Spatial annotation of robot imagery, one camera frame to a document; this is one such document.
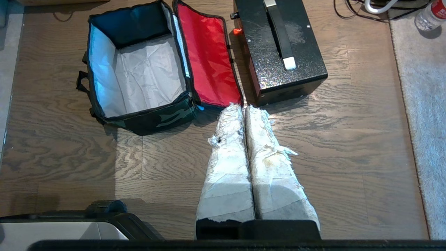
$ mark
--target black knob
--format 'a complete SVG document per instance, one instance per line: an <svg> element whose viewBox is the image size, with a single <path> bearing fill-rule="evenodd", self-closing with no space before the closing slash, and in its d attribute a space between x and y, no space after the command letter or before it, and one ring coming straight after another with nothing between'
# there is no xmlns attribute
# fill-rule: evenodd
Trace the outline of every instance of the black knob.
<svg viewBox="0 0 446 251"><path fill-rule="evenodd" d="M232 20L234 20L234 19L237 19L237 18L240 18L240 16L239 16L239 13L238 13L238 12L235 12L235 13L231 13L231 14L230 14L229 16L231 17L231 19L232 19Z"/></svg>

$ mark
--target cooler bag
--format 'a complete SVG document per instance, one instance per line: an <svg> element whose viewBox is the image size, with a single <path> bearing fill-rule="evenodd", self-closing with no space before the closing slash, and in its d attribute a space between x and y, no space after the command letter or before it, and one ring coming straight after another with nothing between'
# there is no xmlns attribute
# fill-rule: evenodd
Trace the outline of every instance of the cooler bag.
<svg viewBox="0 0 446 251"><path fill-rule="evenodd" d="M144 135L189 122L205 107L242 105L222 17L179 0L172 11L159 0L88 22L88 73L79 72L76 88L101 123Z"/></svg>

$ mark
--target black amplifier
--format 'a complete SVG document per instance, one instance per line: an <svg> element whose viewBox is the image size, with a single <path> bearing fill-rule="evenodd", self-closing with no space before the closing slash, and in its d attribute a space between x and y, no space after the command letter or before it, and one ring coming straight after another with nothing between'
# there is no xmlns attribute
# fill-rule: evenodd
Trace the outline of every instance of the black amplifier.
<svg viewBox="0 0 446 251"><path fill-rule="evenodd" d="M234 0L231 19L258 106L308 95L328 77L302 0Z"/></svg>

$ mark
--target gray rug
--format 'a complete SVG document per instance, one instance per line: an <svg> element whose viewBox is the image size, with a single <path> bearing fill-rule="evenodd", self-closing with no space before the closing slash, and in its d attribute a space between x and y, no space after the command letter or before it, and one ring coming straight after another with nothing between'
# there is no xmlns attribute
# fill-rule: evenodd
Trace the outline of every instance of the gray rug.
<svg viewBox="0 0 446 251"><path fill-rule="evenodd" d="M446 239L446 24L420 33L415 15L390 27L429 235Z"/></svg>

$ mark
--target white wrapping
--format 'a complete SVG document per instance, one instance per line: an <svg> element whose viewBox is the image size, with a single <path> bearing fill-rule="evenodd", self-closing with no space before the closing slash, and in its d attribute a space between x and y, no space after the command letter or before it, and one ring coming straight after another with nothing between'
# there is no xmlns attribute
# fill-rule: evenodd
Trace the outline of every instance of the white wrapping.
<svg viewBox="0 0 446 251"><path fill-rule="evenodd" d="M255 219L244 121L239 105L230 105L222 111L216 132L208 142L212 145L212 153L197 220L245 222Z"/></svg>
<svg viewBox="0 0 446 251"><path fill-rule="evenodd" d="M245 126L256 214L261 219L319 220L299 184L288 154L274 136L269 114L252 106L246 108Z"/></svg>

